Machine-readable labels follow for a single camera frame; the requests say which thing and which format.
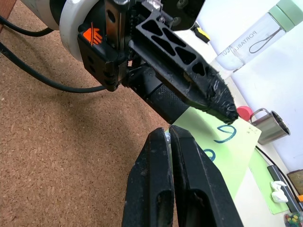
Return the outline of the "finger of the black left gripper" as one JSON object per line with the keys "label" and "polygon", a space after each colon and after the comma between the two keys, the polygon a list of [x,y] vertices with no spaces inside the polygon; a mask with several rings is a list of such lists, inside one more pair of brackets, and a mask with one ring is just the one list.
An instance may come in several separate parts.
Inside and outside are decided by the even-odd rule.
{"label": "finger of the black left gripper", "polygon": [[155,14],[140,15],[129,47],[189,107],[226,124],[238,118],[234,99],[219,73]]}
{"label": "finger of the black left gripper", "polygon": [[173,91],[157,77],[157,73],[148,66],[128,71],[125,87],[133,90],[168,124],[173,124],[188,108]]}

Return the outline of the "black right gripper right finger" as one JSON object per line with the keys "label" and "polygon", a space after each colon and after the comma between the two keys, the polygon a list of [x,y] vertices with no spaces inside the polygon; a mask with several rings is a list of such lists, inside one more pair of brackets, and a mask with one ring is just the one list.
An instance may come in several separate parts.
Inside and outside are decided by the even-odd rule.
{"label": "black right gripper right finger", "polygon": [[171,125],[171,152],[180,227],[241,227],[241,218],[216,165],[191,133]]}

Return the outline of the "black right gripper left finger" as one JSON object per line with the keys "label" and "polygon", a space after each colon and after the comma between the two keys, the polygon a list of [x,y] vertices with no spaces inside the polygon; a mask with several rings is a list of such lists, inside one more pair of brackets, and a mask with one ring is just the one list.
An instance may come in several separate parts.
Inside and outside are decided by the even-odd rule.
{"label": "black right gripper left finger", "polygon": [[149,133],[127,181],[122,226],[170,227],[174,185],[169,145],[163,128]]}

